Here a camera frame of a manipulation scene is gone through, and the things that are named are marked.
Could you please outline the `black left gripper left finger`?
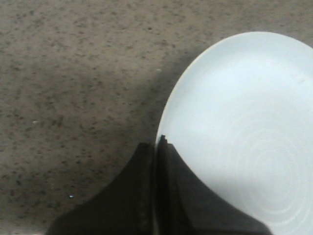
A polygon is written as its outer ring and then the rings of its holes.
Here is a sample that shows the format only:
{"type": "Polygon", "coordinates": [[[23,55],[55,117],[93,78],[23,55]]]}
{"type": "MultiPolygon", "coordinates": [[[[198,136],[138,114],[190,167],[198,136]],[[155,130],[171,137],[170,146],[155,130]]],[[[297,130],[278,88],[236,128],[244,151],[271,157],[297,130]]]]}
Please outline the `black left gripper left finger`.
{"type": "Polygon", "coordinates": [[[48,235],[152,234],[154,148],[140,143],[123,170],[95,197],[57,218],[48,235]]]}

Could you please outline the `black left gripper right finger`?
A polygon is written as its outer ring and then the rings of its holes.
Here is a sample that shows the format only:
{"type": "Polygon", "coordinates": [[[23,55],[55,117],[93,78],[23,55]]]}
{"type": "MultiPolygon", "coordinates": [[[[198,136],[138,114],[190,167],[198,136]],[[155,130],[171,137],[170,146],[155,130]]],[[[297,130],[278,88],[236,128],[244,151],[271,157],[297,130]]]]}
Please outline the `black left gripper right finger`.
{"type": "Polygon", "coordinates": [[[156,148],[156,219],[161,235],[269,235],[259,220],[230,205],[161,136],[156,148]]]}

